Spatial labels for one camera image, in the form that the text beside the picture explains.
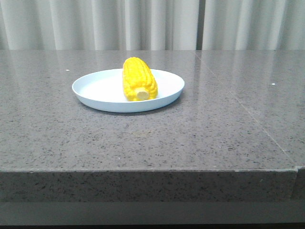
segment countertop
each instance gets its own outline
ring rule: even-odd
[[[137,56],[182,77],[119,114],[72,83]],[[1,202],[305,199],[305,51],[0,51]]]

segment white plate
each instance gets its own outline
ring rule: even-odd
[[[152,69],[158,84],[158,96],[145,101],[128,101],[122,88],[122,69],[91,73],[77,79],[72,89],[78,99],[94,109],[129,113],[157,109],[175,101],[184,87],[176,74]]]

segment table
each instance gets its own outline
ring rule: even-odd
[[[182,77],[181,96],[130,114],[78,101],[76,79],[131,56]],[[0,60],[0,225],[305,221],[305,51]]]

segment gray granite countertop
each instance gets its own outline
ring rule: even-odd
[[[131,56],[185,81],[172,104],[83,105]],[[0,51],[0,201],[305,198],[305,51]]]

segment yellow corn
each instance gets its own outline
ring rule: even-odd
[[[123,89],[129,101],[155,99],[158,94],[151,69],[138,57],[128,58],[123,64]]]

